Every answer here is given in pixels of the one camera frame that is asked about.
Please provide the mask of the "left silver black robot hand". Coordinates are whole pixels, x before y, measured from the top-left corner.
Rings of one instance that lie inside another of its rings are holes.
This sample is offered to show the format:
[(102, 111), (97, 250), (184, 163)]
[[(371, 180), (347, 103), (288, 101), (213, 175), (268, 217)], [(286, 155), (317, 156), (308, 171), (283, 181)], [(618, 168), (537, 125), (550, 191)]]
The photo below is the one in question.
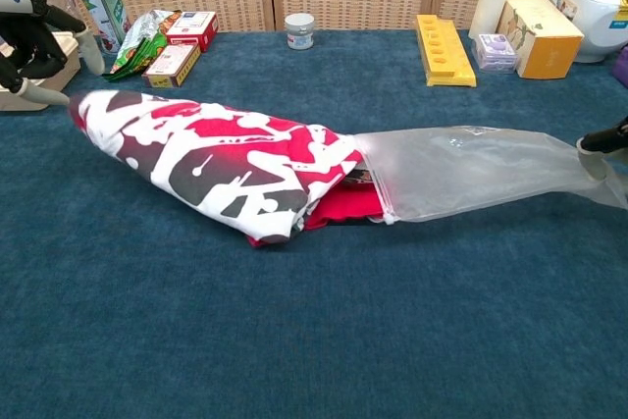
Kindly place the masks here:
[(47, 0), (1, 0), (1, 37), (13, 51), (1, 56), (1, 86), (16, 96), (43, 105), (67, 105), (69, 97), (33, 82), (60, 73), (68, 62), (51, 27), (69, 32), (89, 70), (105, 71), (95, 36), (78, 18)]

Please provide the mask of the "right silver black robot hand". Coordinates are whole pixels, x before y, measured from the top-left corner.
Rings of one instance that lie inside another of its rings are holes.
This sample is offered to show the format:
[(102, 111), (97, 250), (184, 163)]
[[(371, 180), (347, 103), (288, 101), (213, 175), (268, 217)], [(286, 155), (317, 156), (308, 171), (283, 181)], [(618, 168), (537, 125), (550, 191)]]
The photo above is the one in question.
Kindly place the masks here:
[(609, 173), (607, 158), (627, 163), (627, 118), (609, 129), (585, 134), (578, 139), (576, 149), (579, 162), (589, 175), (604, 180)]

